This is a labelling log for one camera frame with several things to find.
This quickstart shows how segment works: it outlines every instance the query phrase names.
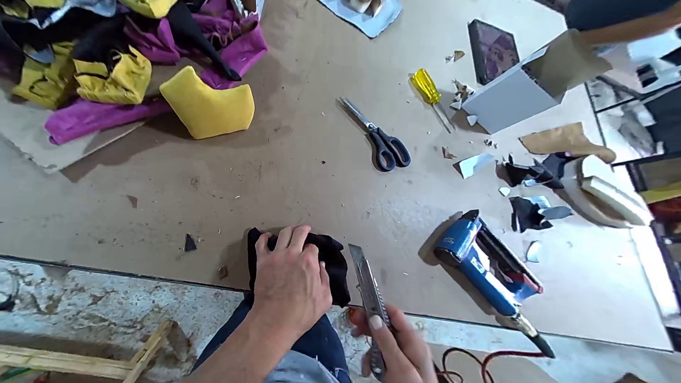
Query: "gray fabric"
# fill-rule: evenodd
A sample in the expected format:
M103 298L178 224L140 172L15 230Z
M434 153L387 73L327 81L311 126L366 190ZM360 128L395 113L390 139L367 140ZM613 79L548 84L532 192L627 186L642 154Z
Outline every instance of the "gray fabric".
M42 22L38 21L36 18L30 19L28 22L40 29L44 29L48 25L59 21L60 18L64 17L66 12L75 7L95 12L104 17L111 17L116 14L116 0L66 0L63 7L54 11Z
M289 351L265 379L266 383L338 383L320 362L296 351Z

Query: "workbench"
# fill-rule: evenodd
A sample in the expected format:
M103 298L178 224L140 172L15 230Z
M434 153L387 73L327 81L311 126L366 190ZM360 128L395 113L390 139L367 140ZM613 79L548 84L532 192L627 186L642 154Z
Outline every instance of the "workbench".
M3 143L0 254L247 289L246 231L308 223L313 232L362 246L387 302L498 325L470 285L432 257L446 222L480 209L517 254L531 241L544 244L540 262L529 267L545 293L522 308L540 331L669 350L628 230L574 215L549 230L515 233L494 166L466 180L452 166L483 152L531 164L518 137L577 121L601 144L584 87L493 135L495 149L462 113L448 134L409 84L425 67L445 102L455 78L479 89L466 27L475 18L512 32L525 57L565 30L562 16L532 0L402 3L400 17L370 40L317 1L267 2L262 29L270 52L244 77L256 105L247 131L195 141L166 114L52 175ZM466 56L447 64L459 49ZM338 105L341 96L406 144L409 167L374 167L372 146ZM446 146L457 159L443 158ZM565 204L542 186L517 187L514 195ZM136 208L127 196L138 199ZM183 251L186 233L200 239L196 251ZM345 255L350 260L347 247ZM229 275L220 280L223 264ZM348 281L352 303L361 304L352 268Z

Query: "white box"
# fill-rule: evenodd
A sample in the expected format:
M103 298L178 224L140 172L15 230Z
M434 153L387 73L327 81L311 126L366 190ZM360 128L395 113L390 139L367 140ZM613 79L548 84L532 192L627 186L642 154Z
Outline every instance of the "white box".
M560 105L566 91L610 69L572 29L475 92L462 107L493 134Z

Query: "yellow foam piece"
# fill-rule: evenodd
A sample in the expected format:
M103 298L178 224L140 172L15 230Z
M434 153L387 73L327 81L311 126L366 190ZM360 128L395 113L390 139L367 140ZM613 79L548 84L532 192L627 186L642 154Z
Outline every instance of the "yellow foam piece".
M161 18L168 14L177 0L118 0L131 10L151 18Z
M21 81L12 93L45 108L57 109L76 89L73 49L72 42L53 44L54 61L50 64L27 57L21 69Z
M61 8L64 0L25 0L31 7Z
M249 85L216 90L186 66L160 86L180 120L197 140L246 130L251 126L255 102Z
M642 191L641 196L648 204L681 197L681 182L675 182L671 185L659 187L653 190Z
M133 47L130 52L121 54L111 73L104 63L74 59L78 94L105 104L141 104L151 80L151 62Z

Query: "brown paper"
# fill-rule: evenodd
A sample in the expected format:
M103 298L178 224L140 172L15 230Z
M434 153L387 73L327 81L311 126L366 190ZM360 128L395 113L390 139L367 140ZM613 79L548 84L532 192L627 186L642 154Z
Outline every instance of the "brown paper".
M520 142L534 154L551 154L561 151L575 156L595 154L603 161L611 163L617 158L612 150L591 143L584 135L582 123L571 123L544 132L521 137Z

